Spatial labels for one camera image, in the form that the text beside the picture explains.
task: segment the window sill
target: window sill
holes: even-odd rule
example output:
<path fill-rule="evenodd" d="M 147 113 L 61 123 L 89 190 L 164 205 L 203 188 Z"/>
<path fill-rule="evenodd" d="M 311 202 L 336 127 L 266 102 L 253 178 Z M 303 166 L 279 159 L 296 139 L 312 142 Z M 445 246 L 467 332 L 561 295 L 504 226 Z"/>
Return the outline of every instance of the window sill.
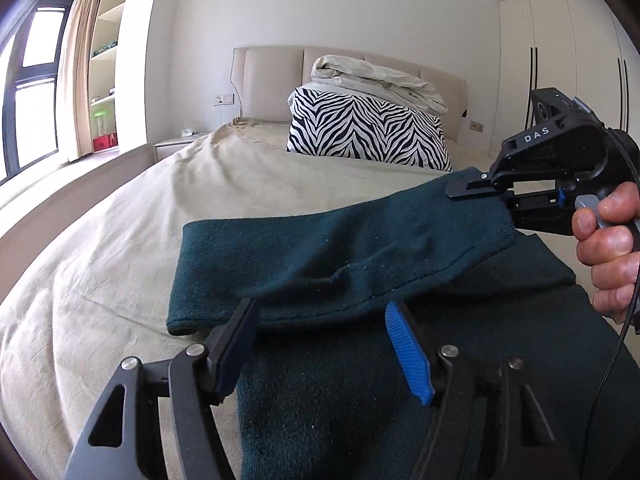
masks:
<path fill-rule="evenodd" d="M 0 186 L 0 237 L 55 192 L 119 154 L 111 148 L 66 164 L 55 154 L 5 182 Z"/>

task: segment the metal screw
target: metal screw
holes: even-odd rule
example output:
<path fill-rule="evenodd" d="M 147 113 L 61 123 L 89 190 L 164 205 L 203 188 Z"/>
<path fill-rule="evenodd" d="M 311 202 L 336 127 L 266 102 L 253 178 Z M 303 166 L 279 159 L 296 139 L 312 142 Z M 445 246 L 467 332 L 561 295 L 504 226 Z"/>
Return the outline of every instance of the metal screw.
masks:
<path fill-rule="evenodd" d="M 200 343 L 194 343 L 187 347 L 187 355 L 190 357 L 197 357 L 204 354 L 204 345 Z"/>
<path fill-rule="evenodd" d="M 138 366 L 138 360 L 135 357 L 127 357 L 120 366 L 122 366 L 123 370 L 133 370 Z"/>
<path fill-rule="evenodd" d="M 440 349 L 440 353 L 444 355 L 444 357 L 456 357 L 460 353 L 460 350 L 454 345 L 444 345 Z"/>
<path fill-rule="evenodd" d="M 524 368 L 524 362 L 519 357 L 509 357 L 509 368 L 514 370 L 522 370 Z"/>

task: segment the blue gripper pad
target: blue gripper pad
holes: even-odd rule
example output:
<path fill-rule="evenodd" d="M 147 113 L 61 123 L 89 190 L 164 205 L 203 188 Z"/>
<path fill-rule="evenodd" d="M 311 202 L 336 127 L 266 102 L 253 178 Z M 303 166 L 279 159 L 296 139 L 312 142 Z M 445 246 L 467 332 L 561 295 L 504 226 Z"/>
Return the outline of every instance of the blue gripper pad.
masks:
<path fill-rule="evenodd" d="M 429 406 L 435 394 L 431 384 L 431 365 L 407 320 L 393 301 L 386 305 L 385 324 L 411 393 L 423 405 Z"/>

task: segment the black cable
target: black cable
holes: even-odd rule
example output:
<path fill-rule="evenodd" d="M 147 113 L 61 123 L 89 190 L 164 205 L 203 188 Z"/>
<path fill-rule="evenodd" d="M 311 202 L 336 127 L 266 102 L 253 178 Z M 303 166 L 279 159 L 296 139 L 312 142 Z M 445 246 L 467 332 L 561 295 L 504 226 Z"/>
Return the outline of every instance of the black cable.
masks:
<path fill-rule="evenodd" d="M 625 159 L 625 162 L 628 165 L 629 170 L 631 171 L 631 175 L 633 176 L 634 181 L 636 183 L 636 187 L 638 188 L 638 194 L 640 195 L 640 176 L 638 176 L 637 168 L 634 167 L 633 162 L 631 161 L 631 158 L 629 157 L 628 153 L 626 152 L 626 149 L 618 139 L 618 136 L 614 132 L 608 129 L 606 131 L 609 139 L 613 142 L 613 144 L 618 149 L 622 157 Z M 620 353 L 620 348 L 622 347 L 625 341 L 626 333 L 629 331 L 629 327 L 631 326 L 631 319 L 634 314 L 634 310 L 636 307 L 636 302 L 638 301 L 639 294 L 640 294 L 640 268 L 638 269 L 638 275 L 636 276 L 636 286 L 634 287 L 634 293 L 631 296 L 631 303 L 629 303 L 629 306 L 626 310 L 625 322 L 622 325 L 622 330 L 620 331 L 618 342 L 616 343 L 616 347 L 613 350 L 613 354 L 611 355 L 609 365 L 607 365 L 607 369 L 605 370 L 602 380 L 600 381 L 600 385 L 598 386 L 596 394 L 593 397 L 593 402 L 591 403 L 591 409 L 589 410 L 589 417 L 587 418 L 587 426 L 584 430 L 584 443 L 582 444 L 582 457 L 580 459 L 580 478 L 581 479 L 584 478 L 586 459 L 589 451 L 589 439 L 591 434 L 591 427 L 593 425 L 593 420 L 595 418 L 596 410 L 598 409 L 598 404 L 600 403 L 600 397 L 602 396 L 602 392 L 604 390 L 604 386 L 607 382 L 607 379 L 609 379 L 609 374 L 613 369 L 613 365 L 616 363 L 616 359 L 618 358 L 618 354 Z"/>

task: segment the red box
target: red box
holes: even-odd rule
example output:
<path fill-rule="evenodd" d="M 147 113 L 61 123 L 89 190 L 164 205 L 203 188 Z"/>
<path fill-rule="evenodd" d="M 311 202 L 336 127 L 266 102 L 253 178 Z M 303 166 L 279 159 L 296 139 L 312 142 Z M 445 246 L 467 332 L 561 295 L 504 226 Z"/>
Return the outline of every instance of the red box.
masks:
<path fill-rule="evenodd" d="M 94 139 L 94 152 L 99 152 L 100 150 L 106 150 L 107 148 L 112 148 L 113 146 L 118 145 L 118 134 L 113 132 L 112 134 L 103 135 L 100 137 L 95 137 Z"/>

